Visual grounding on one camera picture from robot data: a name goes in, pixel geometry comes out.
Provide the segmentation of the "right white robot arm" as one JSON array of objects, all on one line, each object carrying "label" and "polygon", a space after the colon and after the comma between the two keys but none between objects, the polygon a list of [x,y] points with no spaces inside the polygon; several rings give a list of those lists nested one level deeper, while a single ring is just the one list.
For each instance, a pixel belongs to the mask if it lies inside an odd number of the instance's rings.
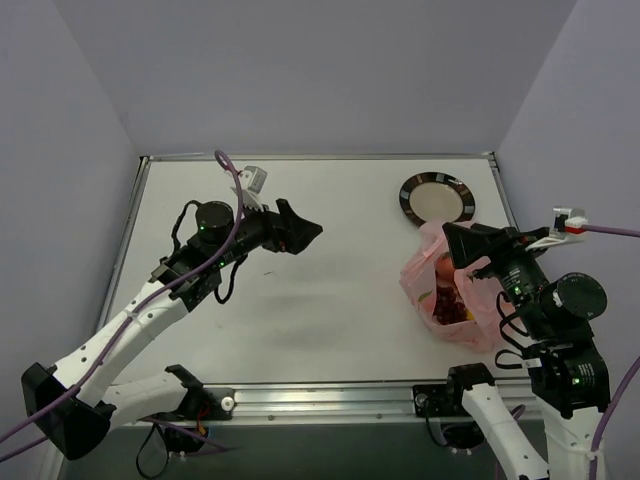
[{"label": "right white robot arm", "polygon": [[505,405],[483,364],[453,367],[444,400],[473,418],[509,479],[603,479],[598,426],[611,405],[609,374],[590,322],[607,307],[603,287],[583,273],[551,282],[537,262],[569,234],[549,227],[521,232],[479,223],[443,225],[455,268],[495,278],[531,340],[514,346],[541,412],[547,453],[539,454]]}]

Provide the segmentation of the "fake peach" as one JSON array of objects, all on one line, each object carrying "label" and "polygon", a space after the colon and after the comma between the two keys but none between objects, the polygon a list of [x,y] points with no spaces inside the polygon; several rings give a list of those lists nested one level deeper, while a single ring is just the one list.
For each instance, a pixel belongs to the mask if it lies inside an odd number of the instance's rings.
[{"label": "fake peach", "polygon": [[441,254],[435,262],[435,273],[438,278],[445,282],[453,282],[455,267],[449,252]]}]

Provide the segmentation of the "pink plastic bag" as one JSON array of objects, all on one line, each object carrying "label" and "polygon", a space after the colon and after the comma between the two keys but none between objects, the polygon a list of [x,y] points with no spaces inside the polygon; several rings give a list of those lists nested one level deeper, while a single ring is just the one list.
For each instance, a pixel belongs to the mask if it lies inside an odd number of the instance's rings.
[{"label": "pink plastic bag", "polygon": [[400,272],[399,283],[432,335],[476,352],[490,352],[502,343],[501,313],[511,314],[495,278],[473,279],[470,274],[488,264],[486,257],[469,267],[452,264],[441,220],[419,228],[420,245]]}]

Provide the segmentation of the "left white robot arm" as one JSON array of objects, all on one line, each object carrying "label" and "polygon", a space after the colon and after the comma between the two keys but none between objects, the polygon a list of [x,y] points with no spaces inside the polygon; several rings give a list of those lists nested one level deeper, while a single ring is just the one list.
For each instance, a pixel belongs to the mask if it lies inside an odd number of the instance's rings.
[{"label": "left white robot arm", "polygon": [[262,248],[297,255],[323,228],[294,212],[243,208],[220,201],[195,205],[196,233],[173,242],[131,302],[76,351],[51,367],[34,363],[21,377],[27,413],[68,460],[94,450],[116,428],[147,417],[195,420],[215,398],[181,365],[153,377],[116,384],[120,373],[170,326],[208,296],[218,296],[222,269],[238,269]]}]

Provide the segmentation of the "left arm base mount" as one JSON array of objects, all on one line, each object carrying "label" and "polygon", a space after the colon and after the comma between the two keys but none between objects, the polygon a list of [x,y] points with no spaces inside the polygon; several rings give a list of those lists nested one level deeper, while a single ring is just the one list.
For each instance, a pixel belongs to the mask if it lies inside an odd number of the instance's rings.
[{"label": "left arm base mount", "polygon": [[[204,423],[217,406],[217,401],[203,387],[191,388],[176,411],[144,417],[143,421],[151,427],[135,457],[137,474],[142,479],[160,479],[174,456],[186,461],[192,457],[235,451],[236,447],[216,442],[211,436],[211,428]],[[164,463],[156,473],[146,472],[142,465],[143,451],[153,436],[158,437],[164,451]]]}]

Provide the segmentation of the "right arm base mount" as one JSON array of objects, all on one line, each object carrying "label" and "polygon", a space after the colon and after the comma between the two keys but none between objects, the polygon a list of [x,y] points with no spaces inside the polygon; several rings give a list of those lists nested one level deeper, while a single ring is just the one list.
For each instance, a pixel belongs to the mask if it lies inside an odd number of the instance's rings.
[{"label": "right arm base mount", "polygon": [[427,434],[436,447],[471,455],[487,444],[478,424],[444,383],[414,385],[412,400],[415,416],[425,422]]}]

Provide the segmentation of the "fake red grape bunch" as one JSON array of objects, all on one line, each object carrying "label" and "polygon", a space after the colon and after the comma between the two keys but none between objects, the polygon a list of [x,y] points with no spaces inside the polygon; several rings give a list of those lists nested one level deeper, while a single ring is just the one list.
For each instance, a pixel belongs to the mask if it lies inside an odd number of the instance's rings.
[{"label": "fake red grape bunch", "polygon": [[441,325],[452,325],[472,319],[472,315],[461,299],[458,290],[449,285],[438,284],[434,319]]}]

